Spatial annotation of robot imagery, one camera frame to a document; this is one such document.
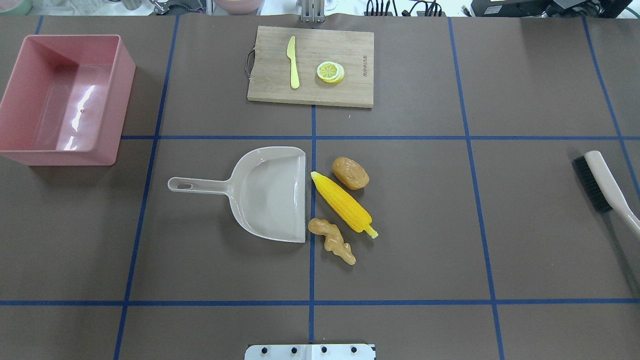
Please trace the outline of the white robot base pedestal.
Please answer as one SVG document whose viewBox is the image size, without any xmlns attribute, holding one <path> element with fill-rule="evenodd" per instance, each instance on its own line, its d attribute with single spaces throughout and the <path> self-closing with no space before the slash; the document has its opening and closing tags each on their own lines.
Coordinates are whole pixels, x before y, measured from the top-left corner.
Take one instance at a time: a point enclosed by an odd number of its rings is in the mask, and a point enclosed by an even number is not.
<svg viewBox="0 0 640 360">
<path fill-rule="evenodd" d="M 376 360 L 374 344 L 254 344 L 247 347 L 245 360 Z"/>
</svg>

